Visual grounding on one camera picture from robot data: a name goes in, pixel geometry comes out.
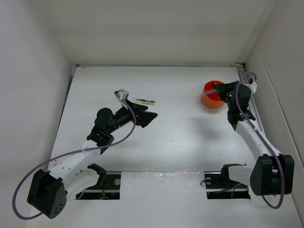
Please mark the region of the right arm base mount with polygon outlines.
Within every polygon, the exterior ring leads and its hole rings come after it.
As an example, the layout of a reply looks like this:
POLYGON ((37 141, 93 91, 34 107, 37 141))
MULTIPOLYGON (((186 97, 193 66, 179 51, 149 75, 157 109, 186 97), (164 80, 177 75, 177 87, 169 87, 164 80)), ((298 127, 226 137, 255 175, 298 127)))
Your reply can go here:
POLYGON ((224 164, 220 171, 204 171, 204 180, 200 185, 206 188, 207 199, 251 199, 247 185, 230 179, 228 171, 233 166, 242 166, 242 164, 224 164))

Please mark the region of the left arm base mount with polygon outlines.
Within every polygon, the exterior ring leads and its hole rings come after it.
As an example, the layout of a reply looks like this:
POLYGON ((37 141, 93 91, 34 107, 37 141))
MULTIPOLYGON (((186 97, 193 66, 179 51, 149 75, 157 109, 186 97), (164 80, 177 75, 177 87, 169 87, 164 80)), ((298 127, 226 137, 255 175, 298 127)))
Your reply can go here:
POLYGON ((121 171, 107 171, 101 166, 93 163, 88 166, 89 171, 98 175, 86 189, 76 195, 77 200, 119 200, 121 187, 121 171))

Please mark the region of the green yellow highlighter pen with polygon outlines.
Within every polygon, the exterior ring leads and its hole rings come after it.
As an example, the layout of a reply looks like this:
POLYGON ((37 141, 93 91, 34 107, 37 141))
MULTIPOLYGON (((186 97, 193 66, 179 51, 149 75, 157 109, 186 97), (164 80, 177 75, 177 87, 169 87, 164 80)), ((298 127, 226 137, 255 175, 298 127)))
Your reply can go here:
POLYGON ((140 98, 136 98, 134 100, 137 104, 141 104, 141 105, 155 105, 155 101, 153 100, 147 100, 147 99, 140 99, 140 98))

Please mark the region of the grey purple pen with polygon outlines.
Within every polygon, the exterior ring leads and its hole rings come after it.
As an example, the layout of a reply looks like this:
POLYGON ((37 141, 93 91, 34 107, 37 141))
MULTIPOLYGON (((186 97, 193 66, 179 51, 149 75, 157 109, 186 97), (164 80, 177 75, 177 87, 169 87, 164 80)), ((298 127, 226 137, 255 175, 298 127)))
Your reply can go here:
POLYGON ((215 92, 217 92, 217 89, 213 89, 213 90, 210 90, 210 91, 202 92, 201 95, 204 96, 204 95, 212 94, 212 93, 215 93, 215 92))

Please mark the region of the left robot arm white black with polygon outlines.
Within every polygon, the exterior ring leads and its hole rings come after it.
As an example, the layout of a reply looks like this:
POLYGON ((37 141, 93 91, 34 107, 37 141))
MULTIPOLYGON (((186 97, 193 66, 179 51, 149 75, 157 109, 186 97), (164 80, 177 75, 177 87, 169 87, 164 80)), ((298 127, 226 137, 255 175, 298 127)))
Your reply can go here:
POLYGON ((106 170, 96 164, 98 157, 114 144, 112 133, 132 122, 142 128, 158 115, 148 107, 130 101, 116 113, 109 108, 97 112, 95 124, 81 148, 47 171, 38 170, 32 178, 27 202, 50 219, 55 218, 67 201, 91 186, 106 183, 106 170))

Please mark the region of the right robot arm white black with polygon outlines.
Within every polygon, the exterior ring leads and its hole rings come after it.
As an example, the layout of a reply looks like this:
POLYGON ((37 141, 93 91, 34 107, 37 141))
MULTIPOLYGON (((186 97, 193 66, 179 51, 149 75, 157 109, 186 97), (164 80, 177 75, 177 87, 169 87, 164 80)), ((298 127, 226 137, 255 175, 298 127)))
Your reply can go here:
POLYGON ((228 106, 228 122, 241 136, 255 159, 255 165, 232 165, 220 174, 219 181, 225 187, 237 182, 249 185, 257 196, 290 194, 293 188, 294 160, 283 155, 266 138, 257 126, 248 105, 255 82, 242 85, 238 81, 216 86, 218 95, 228 106))

